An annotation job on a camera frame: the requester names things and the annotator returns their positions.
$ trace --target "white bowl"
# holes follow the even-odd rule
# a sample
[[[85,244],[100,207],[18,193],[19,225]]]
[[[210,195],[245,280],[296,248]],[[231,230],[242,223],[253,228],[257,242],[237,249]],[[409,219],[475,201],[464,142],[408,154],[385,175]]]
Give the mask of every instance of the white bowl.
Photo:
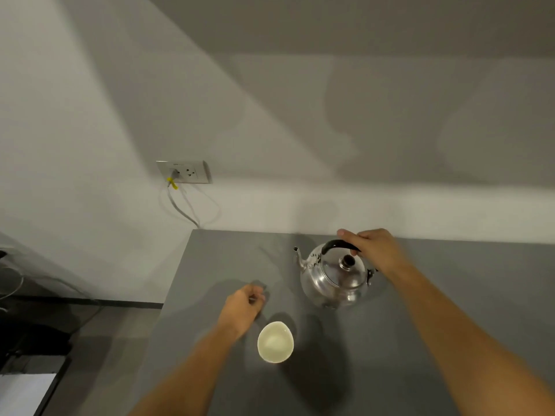
[[[285,361],[293,353],[293,335],[288,326],[274,321],[262,329],[258,335],[258,354],[269,363]]]

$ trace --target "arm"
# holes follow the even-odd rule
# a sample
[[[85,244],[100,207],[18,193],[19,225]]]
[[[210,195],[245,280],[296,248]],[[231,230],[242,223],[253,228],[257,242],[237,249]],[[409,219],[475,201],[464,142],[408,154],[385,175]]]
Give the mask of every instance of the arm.
[[[395,286],[463,416],[555,415],[549,387],[429,282],[388,231],[337,234]]]
[[[253,304],[249,297],[254,297]],[[208,412],[218,374],[232,345],[250,328],[264,305],[259,286],[229,296],[216,326],[176,371],[146,395],[129,416],[201,416]]]

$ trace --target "hand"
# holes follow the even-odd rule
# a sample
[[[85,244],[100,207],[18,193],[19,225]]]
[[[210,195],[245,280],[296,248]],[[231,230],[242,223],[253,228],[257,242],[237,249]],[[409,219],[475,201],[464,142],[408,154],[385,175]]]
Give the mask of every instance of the hand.
[[[385,276],[391,277],[400,270],[413,267],[395,238],[385,229],[362,231],[357,234],[345,229],[337,231],[344,241],[356,246]]]
[[[229,333],[234,342],[247,332],[264,306],[263,290],[260,286],[246,285],[227,297],[217,327]]]

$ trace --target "black kettle handle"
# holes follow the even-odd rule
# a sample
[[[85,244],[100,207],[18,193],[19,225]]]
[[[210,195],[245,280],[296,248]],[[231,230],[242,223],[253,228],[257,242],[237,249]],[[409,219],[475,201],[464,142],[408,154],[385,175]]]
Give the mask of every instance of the black kettle handle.
[[[332,239],[331,241],[326,242],[322,247],[322,255],[325,255],[332,248],[348,248],[350,250],[359,251],[360,250],[355,247],[353,244],[350,244],[343,239]]]

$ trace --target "stainless steel kettle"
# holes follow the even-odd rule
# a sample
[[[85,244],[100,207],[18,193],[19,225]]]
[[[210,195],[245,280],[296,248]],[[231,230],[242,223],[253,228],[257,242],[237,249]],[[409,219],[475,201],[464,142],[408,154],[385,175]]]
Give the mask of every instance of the stainless steel kettle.
[[[367,292],[375,270],[366,269],[362,259],[350,250],[353,244],[334,239],[318,245],[307,259],[294,247],[295,261],[301,269],[301,286],[309,299],[320,307],[352,305]]]

